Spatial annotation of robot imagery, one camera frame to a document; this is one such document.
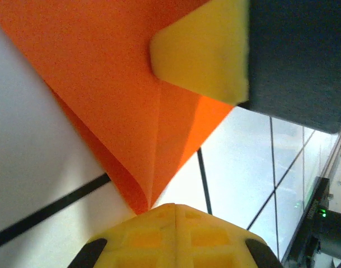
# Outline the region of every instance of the orange sheet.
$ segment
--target orange sheet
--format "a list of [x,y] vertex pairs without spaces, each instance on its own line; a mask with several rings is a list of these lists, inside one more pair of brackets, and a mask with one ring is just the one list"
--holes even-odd
[[0,0],[0,26],[136,213],[231,111],[151,72],[150,38],[205,2]]

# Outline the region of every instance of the yellow plastic part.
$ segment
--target yellow plastic part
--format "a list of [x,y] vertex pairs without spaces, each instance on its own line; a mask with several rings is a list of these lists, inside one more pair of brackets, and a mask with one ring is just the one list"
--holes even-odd
[[256,268],[259,236],[186,205],[165,204],[93,237],[107,239],[94,268]]
[[211,0],[150,42],[161,80],[235,105],[248,99],[248,0]]

